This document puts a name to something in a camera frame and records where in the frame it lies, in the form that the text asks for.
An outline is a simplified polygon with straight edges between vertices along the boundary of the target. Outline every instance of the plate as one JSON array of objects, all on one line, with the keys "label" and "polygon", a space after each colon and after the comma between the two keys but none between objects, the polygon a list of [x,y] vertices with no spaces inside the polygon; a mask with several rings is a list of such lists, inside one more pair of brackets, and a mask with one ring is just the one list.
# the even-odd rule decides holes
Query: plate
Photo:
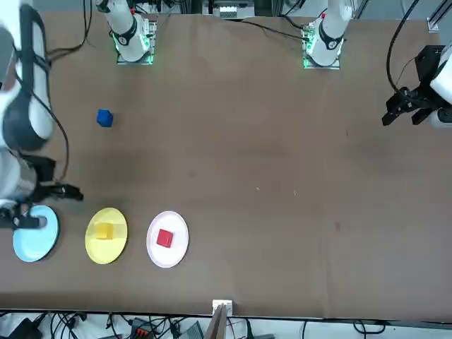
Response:
[{"label": "plate", "polygon": [[45,217],[44,227],[15,230],[13,247],[17,257],[28,263],[44,258],[54,247],[58,239],[59,225],[55,212],[48,206],[33,206],[30,210],[32,217]]},{"label": "plate", "polygon": [[[97,239],[95,226],[99,222],[114,225],[113,239]],[[95,263],[106,264],[115,261],[122,253],[127,241],[126,218],[116,208],[104,208],[91,219],[85,233],[85,248]]]},{"label": "plate", "polygon": [[[157,244],[160,230],[167,230],[173,234],[170,248]],[[146,237],[146,247],[155,265],[162,268],[176,266],[185,256],[188,246],[189,229],[180,214],[167,210],[161,212],[151,222]]]}]

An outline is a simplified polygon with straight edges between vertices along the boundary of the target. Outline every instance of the blue cube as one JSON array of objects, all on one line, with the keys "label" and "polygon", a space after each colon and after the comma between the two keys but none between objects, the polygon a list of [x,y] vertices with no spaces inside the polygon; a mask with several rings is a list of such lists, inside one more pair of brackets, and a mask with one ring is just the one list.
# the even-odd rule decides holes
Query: blue cube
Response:
[{"label": "blue cube", "polygon": [[113,125],[113,114],[108,109],[99,109],[96,121],[102,127],[111,127]]}]

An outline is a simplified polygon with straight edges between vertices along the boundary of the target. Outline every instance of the metal bracket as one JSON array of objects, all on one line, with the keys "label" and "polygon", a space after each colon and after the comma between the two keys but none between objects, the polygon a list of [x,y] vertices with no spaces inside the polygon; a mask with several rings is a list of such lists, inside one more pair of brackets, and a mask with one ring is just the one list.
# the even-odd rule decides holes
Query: metal bracket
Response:
[{"label": "metal bracket", "polygon": [[429,28],[429,33],[438,33],[439,32],[438,24],[435,23],[434,25],[432,25],[430,18],[427,18],[427,27]]},{"label": "metal bracket", "polygon": [[232,316],[232,300],[221,300],[221,299],[212,300],[212,314],[214,314],[216,309],[221,305],[225,305],[225,311],[227,312],[227,316]]}]

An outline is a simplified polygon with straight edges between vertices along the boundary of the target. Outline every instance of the wire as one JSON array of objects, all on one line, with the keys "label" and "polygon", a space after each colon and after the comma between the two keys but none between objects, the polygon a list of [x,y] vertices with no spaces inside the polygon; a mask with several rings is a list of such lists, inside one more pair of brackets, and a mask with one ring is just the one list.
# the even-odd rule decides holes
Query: wire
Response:
[{"label": "wire", "polygon": [[57,116],[53,113],[53,111],[50,109],[50,107],[48,107],[41,100],[41,98],[39,98],[36,95],[35,91],[33,91],[30,88],[28,88],[28,86],[23,82],[22,78],[20,78],[20,76],[17,74],[16,68],[14,68],[14,77],[20,83],[22,88],[25,89],[29,95],[33,96],[46,109],[46,111],[49,112],[50,116],[55,121],[55,124],[58,126],[58,128],[61,131],[61,133],[63,134],[64,145],[66,147],[66,156],[65,156],[63,171],[61,172],[61,175],[60,175],[60,177],[57,180],[57,181],[61,182],[61,181],[64,180],[64,178],[66,178],[66,174],[67,174],[68,168],[69,168],[69,140],[68,140],[68,135],[66,133],[66,130],[64,129],[63,125],[61,125],[61,122],[58,120]]},{"label": "wire", "polygon": [[72,326],[69,325],[70,324],[69,322],[77,316],[77,313],[74,313],[71,316],[71,318],[69,318],[69,319],[67,319],[67,315],[66,314],[64,314],[63,316],[61,316],[59,314],[58,316],[63,321],[63,324],[64,324],[63,330],[61,331],[60,339],[63,339],[63,334],[64,334],[64,331],[66,330],[66,328],[69,329],[69,335],[72,335],[72,338],[78,339],[77,335],[73,332]]},{"label": "wire", "polygon": [[[362,330],[360,330],[357,326],[356,323],[359,323],[362,326]],[[377,335],[377,334],[382,334],[385,330],[386,330],[386,324],[382,323],[381,324],[381,329],[378,331],[368,331],[366,329],[366,326],[364,325],[364,323],[361,320],[355,320],[353,321],[353,328],[359,333],[362,334],[364,336],[364,339],[366,339],[366,336],[369,335]]]},{"label": "wire", "polygon": [[397,36],[399,35],[400,31],[402,30],[403,25],[405,24],[406,20],[410,16],[412,10],[415,9],[418,2],[419,2],[419,0],[414,0],[412,2],[411,6],[407,10],[407,13],[403,16],[400,24],[398,25],[397,29],[395,30],[394,36],[392,37],[391,42],[389,43],[388,55],[386,57],[386,74],[388,75],[389,84],[394,89],[394,91],[399,94],[399,96],[401,98],[403,98],[405,101],[411,102],[412,104],[416,105],[419,108],[428,108],[429,107],[428,102],[412,99],[411,97],[408,97],[407,95],[405,95],[401,90],[399,90],[393,81],[393,78],[391,76],[391,70],[390,70],[391,54],[393,51],[394,43],[396,42]]},{"label": "wire", "polygon": [[143,7],[139,6],[138,4],[135,4],[135,10],[136,10],[137,7],[141,11],[142,14],[148,14],[148,12],[146,12]]},{"label": "wire", "polygon": [[110,313],[110,314],[108,315],[108,319],[110,320],[110,325],[111,325],[111,327],[112,327],[112,331],[113,331],[114,337],[120,339],[121,337],[118,335],[118,333],[117,333],[116,330],[114,329],[114,324],[113,324],[113,314]]},{"label": "wire", "polygon": [[317,18],[320,18],[322,16],[322,14],[326,12],[327,9],[328,9],[328,7],[325,8],[322,12],[320,12],[320,14],[319,14],[319,16]]},{"label": "wire", "polygon": [[127,319],[123,314],[120,314],[120,317],[123,318],[124,321],[127,322],[131,326],[132,320]]},{"label": "wire", "polygon": [[294,6],[292,6],[292,7],[290,8],[290,10],[287,11],[287,13],[285,14],[285,16],[288,16],[288,15],[290,14],[290,12],[292,12],[292,10],[293,10],[295,7],[297,7],[298,4],[299,4],[299,8],[298,8],[298,9],[300,9],[301,7],[303,7],[303,5],[304,5],[305,2],[306,2],[306,0],[298,0],[297,2],[295,2]]},{"label": "wire", "polygon": [[414,58],[408,60],[407,63],[404,65],[404,67],[402,68],[402,71],[400,72],[400,75],[398,76],[397,81],[395,82],[395,86],[397,86],[397,84],[398,84],[400,78],[402,78],[402,74],[403,74],[404,70],[407,68],[407,66],[410,64],[410,62],[413,61],[414,59],[416,59],[416,57],[414,57]]},{"label": "wire", "polygon": [[304,25],[297,25],[296,23],[293,22],[293,20],[291,18],[289,18],[288,16],[282,16],[285,20],[289,21],[289,24],[294,26],[295,28],[298,28],[299,30],[302,30]]},{"label": "wire", "polygon": [[[186,319],[186,316],[185,316],[184,318],[182,318],[182,319],[179,319],[178,321],[175,321],[172,325],[175,326],[175,325],[177,325],[178,323],[180,323],[181,321],[183,321],[183,320],[185,320],[185,319]],[[163,336],[164,336],[169,330],[171,330],[171,327],[167,328],[165,331],[163,331],[162,334],[160,334],[158,337],[155,337],[155,339],[161,339],[161,338],[163,338]]]},{"label": "wire", "polygon": [[55,62],[55,61],[57,61],[57,60],[59,60],[61,58],[64,58],[64,57],[74,53],[74,52],[77,52],[85,44],[85,42],[87,41],[90,29],[91,29],[91,23],[93,21],[93,3],[92,3],[91,0],[89,1],[90,2],[90,18],[89,18],[88,24],[87,24],[87,22],[86,22],[87,19],[86,19],[86,3],[85,3],[85,1],[86,0],[82,0],[82,6],[83,6],[83,28],[84,28],[82,42],[80,44],[77,44],[74,47],[60,47],[60,48],[56,48],[56,49],[53,49],[53,50],[49,51],[48,54],[57,54],[57,55],[55,55],[55,56],[50,58],[50,62]]},{"label": "wire", "polygon": [[304,339],[304,333],[306,332],[306,325],[307,325],[307,324],[308,324],[308,322],[305,321],[305,322],[303,323],[303,327],[300,328],[300,330],[302,329],[302,337],[301,337],[301,339]]},{"label": "wire", "polygon": [[241,22],[242,23],[247,23],[249,25],[253,25],[253,26],[256,26],[256,27],[260,27],[260,28],[262,28],[264,30],[269,30],[270,32],[274,32],[274,33],[277,33],[277,34],[284,35],[285,37],[291,37],[291,38],[294,38],[294,39],[305,40],[305,41],[307,40],[306,38],[300,37],[298,35],[292,35],[292,34],[289,34],[289,33],[281,32],[280,30],[276,30],[274,28],[263,26],[263,25],[260,25],[258,23],[252,23],[251,21],[241,21]]},{"label": "wire", "polygon": [[236,339],[235,332],[234,332],[234,326],[233,326],[233,323],[231,323],[231,319],[228,318],[227,322],[229,323],[229,326],[231,326],[232,336],[234,337],[234,339]]}]

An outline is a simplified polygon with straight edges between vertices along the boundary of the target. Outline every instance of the red cube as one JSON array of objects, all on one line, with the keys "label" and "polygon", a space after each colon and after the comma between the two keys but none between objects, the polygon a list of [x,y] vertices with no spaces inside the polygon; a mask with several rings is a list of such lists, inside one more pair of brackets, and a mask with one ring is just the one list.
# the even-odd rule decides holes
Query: red cube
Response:
[{"label": "red cube", "polygon": [[171,242],[172,242],[172,233],[171,232],[168,232],[165,230],[158,231],[157,243],[160,246],[170,248]]}]

